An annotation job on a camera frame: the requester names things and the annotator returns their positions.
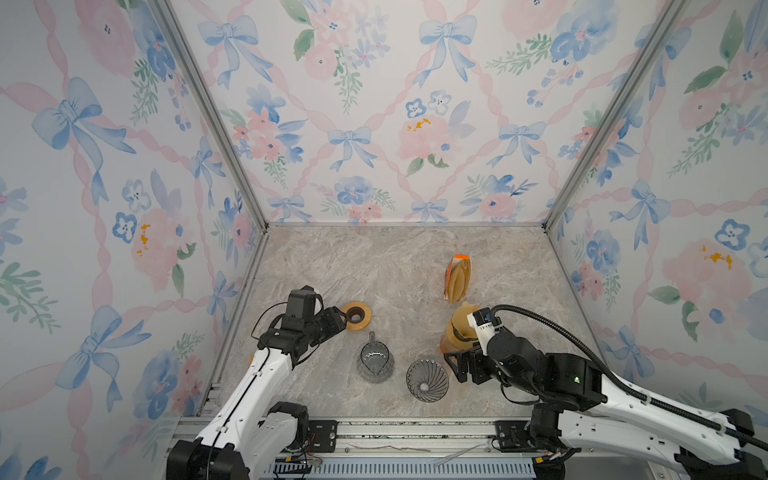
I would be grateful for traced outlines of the wooden ring holder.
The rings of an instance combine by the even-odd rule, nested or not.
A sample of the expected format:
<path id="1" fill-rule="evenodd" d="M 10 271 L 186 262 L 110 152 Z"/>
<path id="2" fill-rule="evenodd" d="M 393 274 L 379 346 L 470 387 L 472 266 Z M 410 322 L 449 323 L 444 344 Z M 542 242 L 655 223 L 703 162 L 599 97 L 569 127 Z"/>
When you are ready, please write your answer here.
<path id="1" fill-rule="evenodd" d="M 341 311 L 346 317 L 346 328 L 351 331 L 364 330 L 373 317 L 371 308 L 363 302 L 350 302 Z"/>

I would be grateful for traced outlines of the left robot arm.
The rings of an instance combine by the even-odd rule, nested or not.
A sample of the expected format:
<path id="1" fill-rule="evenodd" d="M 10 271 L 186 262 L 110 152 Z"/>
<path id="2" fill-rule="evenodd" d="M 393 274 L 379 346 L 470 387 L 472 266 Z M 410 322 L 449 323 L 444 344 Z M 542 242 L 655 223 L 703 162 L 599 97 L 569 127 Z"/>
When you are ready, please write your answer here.
<path id="1" fill-rule="evenodd" d="M 346 329 L 339 308 L 311 316 L 275 317 L 258 339 L 249 369 L 214 418 L 192 441 L 180 440 L 167 456 L 167 479 L 259 479 L 278 455 L 308 443 L 307 408 L 272 401 L 293 370 Z"/>

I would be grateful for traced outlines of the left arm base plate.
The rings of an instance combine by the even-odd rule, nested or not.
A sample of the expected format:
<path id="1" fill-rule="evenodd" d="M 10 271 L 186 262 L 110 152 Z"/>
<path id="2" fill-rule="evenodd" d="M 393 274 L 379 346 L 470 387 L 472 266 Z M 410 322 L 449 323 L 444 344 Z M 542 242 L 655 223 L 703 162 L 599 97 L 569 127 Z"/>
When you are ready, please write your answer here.
<path id="1" fill-rule="evenodd" d="M 309 420 L 303 427 L 303 450 L 307 453 L 334 453 L 338 437 L 337 420 Z"/>

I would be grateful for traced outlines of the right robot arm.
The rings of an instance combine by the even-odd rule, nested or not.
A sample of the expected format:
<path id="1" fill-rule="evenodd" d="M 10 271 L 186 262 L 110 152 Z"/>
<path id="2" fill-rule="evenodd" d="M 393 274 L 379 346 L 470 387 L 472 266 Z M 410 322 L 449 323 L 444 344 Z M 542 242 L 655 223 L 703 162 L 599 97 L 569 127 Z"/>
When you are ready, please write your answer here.
<path id="1" fill-rule="evenodd" d="M 510 347 L 494 341 L 448 352 L 444 359 L 461 383 L 489 380 L 535 396 L 527 421 L 512 431 L 496 427 L 504 453 L 543 452 L 539 469 L 560 467 L 589 449 L 606 450 L 663 465 L 691 479 L 764 479 L 767 468 L 745 450 L 753 425 L 736 409 L 705 412 L 679 402 L 667 409 L 649 394 L 628 394 L 630 383 L 612 382 L 591 360 L 569 353 L 543 353 L 523 339 Z"/>

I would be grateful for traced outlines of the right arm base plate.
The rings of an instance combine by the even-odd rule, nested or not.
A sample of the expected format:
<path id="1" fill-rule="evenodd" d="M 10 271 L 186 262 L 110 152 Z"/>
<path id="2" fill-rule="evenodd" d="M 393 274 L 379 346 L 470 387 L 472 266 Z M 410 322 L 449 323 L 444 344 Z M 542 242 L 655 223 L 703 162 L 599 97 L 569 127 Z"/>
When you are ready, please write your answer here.
<path id="1" fill-rule="evenodd" d="M 537 450 L 528 431 L 527 420 L 497 420 L 492 447 L 502 453 L 534 452 Z"/>

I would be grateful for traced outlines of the clear glass dripper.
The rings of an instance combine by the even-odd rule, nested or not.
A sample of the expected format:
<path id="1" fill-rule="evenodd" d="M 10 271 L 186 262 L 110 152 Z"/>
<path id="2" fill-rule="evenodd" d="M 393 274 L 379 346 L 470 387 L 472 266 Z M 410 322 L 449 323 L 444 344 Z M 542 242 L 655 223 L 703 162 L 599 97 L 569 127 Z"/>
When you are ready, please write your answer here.
<path id="1" fill-rule="evenodd" d="M 406 385 L 411 395 L 424 403 L 440 401 L 449 390 L 444 368 L 433 359 L 414 361 L 406 372 Z"/>

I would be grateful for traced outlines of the orange glass carafe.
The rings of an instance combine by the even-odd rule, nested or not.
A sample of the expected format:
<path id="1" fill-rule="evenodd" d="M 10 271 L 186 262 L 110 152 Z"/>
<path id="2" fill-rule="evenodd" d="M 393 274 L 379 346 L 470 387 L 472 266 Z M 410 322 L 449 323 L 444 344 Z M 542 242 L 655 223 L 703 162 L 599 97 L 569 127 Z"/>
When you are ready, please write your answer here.
<path id="1" fill-rule="evenodd" d="M 470 350 L 473 347 L 473 344 L 473 341 L 461 341 L 453 336 L 443 335 L 439 343 L 439 348 L 443 354 L 447 354 Z"/>

